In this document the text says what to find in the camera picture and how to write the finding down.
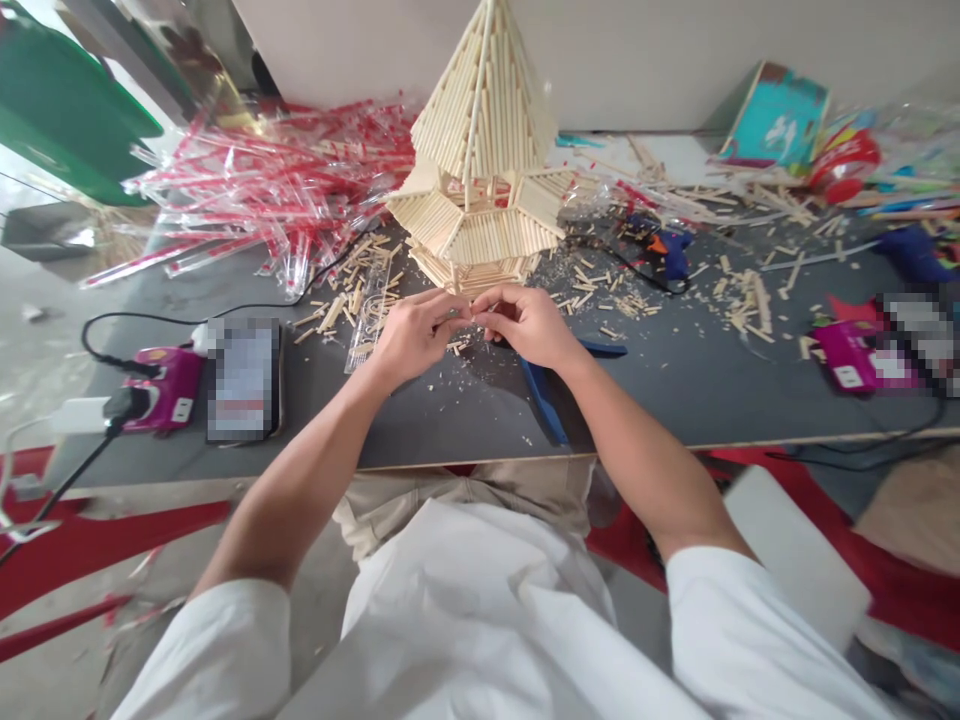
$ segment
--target popsicle stick model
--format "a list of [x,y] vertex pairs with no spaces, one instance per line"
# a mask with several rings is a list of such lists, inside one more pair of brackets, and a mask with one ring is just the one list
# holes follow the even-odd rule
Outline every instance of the popsicle stick model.
[[387,207],[439,287],[469,297],[524,283],[564,231],[573,182],[546,169],[557,125],[507,0],[482,0],[413,126],[416,166]]

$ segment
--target person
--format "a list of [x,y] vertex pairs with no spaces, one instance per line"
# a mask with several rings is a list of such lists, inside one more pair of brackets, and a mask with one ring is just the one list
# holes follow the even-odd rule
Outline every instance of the person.
[[[552,369],[576,398],[600,461],[666,562],[672,677],[617,631],[582,537],[543,519],[577,526],[576,499],[551,504],[535,478],[526,494],[517,481],[400,478],[385,481],[395,489],[380,507],[375,481],[351,498],[380,406],[471,323]],[[552,487],[582,500],[575,485],[560,477]],[[335,514],[360,572],[340,642],[291,697],[289,593]],[[503,285],[472,304],[440,289],[397,303],[370,359],[244,497],[113,717],[274,716],[889,715],[790,608],[694,456],[584,350],[545,292]]]

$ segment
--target green bin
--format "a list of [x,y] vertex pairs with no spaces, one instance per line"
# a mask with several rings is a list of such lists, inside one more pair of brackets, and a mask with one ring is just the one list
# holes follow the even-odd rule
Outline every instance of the green bin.
[[0,4],[0,143],[105,205],[146,204],[120,182],[150,169],[130,147],[160,124],[75,42]]

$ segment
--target lap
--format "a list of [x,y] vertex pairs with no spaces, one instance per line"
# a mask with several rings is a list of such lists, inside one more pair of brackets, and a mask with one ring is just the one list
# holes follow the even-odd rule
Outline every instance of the lap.
[[443,468],[357,473],[333,519],[356,561],[400,532],[429,499],[497,505],[586,536],[595,463],[592,457],[488,463],[469,477]]

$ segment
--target blue pliers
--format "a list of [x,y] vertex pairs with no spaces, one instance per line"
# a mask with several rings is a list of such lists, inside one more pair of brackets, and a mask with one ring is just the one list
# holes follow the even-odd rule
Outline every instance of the blue pliers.
[[[623,345],[594,343],[589,340],[581,340],[580,338],[577,338],[577,340],[594,357],[615,358],[623,357],[627,354],[627,348]],[[508,343],[506,339],[499,340],[494,344],[498,347],[510,347],[510,343]],[[549,430],[548,434],[553,436],[551,440],[560,445],[569,445],[570,438],[567,437],[567,433],[560,423],[560,416],[557,414],[557,409],[550,399],[550,388],[547,384],[547,369],[541,365],[534,365],[533,363],[527,362],[522,357],[520,358],[520,367],[523,368],[523,375],[527,379],[527,385],[530,387],[533,401],[536,403],[537,409],[546,422],[547,430]]]

